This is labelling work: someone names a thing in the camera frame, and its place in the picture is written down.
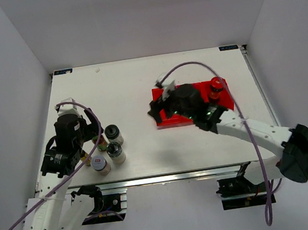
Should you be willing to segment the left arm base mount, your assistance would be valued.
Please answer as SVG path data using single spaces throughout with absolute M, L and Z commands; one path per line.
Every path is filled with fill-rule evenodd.
M 93 199 L 93 210 L 88 213 L 82 225 L 122 222 L 126 217 L 126 191 L 109 192 L 102 191 L 97 186 L 82 186 L 78 191 L 72 191 L 70 195 L 72 204 L 80 195 L 87 195 Z

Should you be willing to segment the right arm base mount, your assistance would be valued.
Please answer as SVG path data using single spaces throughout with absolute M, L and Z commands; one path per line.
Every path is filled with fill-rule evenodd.
M 219 179 L 216 191 L 224 210 L 250 208 L 266 204 L 267 193 L 264 182 L 255 185 L 243 177 Z

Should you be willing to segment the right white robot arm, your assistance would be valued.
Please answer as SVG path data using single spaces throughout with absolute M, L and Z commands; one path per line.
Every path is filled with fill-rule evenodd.
M 287 178 L 297 183 L 308 181 L 308 127 L 278 127 L 252 119 L 240 113 L 202 99 L 191 84 L 182 84 L 161 94 L 149 104 L 148 115 L 157 123 L 161 112 L 186 117 L 201 130 L 231 136 L 255 143 L 273 156 L 263 162 L 248 163 L 240 169 L 237 180 L 243 192 L 252 192 L 264 180 Z

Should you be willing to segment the black cap spice grinder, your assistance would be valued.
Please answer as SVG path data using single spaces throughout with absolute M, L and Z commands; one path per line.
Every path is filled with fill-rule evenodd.
M 114 124 L 108 125 L 104 129 L 104 133 L 105 133 L 106 138 L 109 140 L 109 142 L 116 142 L 120 145 L 123 144 L 124 138 L 121 135 L 121 132 L 116 125 L 114 125 Z

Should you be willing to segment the yellow cap sauce bottle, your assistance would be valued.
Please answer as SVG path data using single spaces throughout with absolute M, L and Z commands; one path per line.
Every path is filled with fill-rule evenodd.
M 80 153 L 80 159 L 85 164 L 85 166 L 91 165 L 91 158 L 85 150 L 82 150 Z

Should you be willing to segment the green neck sauce bottle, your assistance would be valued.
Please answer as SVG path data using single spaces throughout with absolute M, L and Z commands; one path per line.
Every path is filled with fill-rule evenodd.
M 107 141 L 105 140 L 104 136 L 101 134 L 101 136 L 95 136 L 92 138 L 92 143 L 93 144 L 98 144 L 97 149 L 99 151 L 106 151 L 107 149 Z

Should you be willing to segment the silver lid spice jar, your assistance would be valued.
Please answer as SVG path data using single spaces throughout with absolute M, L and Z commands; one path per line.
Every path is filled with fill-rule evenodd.
M 111 171 L 110 164 L 101 155 L 96 155 L 92 158 L 91 166 L 95 171 L 99 172 L 101 175 L 107 175 Z

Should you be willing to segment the red lid sauce jar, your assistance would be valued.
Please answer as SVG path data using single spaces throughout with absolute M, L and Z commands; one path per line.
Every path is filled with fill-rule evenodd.
M 218 101 L 224 90 L 224 85 L 222 84 L 221 79 L 219 77 L 213 77 L 206 86 L 209 100 L 211 102 Z

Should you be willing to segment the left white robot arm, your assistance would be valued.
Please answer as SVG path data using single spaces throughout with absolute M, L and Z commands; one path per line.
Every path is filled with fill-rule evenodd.
M 72 110 L 56 120 L 55 136 L 46 145 L 39 181 L 39 201 L 27 214 L 34 214 L 29 230 L 78 230 L 90 213 L 104 207 L 102 193 L 96 186 L 82 186 L 74 192 L 71 208 L 62 215 L 66 192 L 75 170 L 79 168 L 83 144 L 102 133 L 102 127 L 91 109 L 84 113 L 89 123 Z

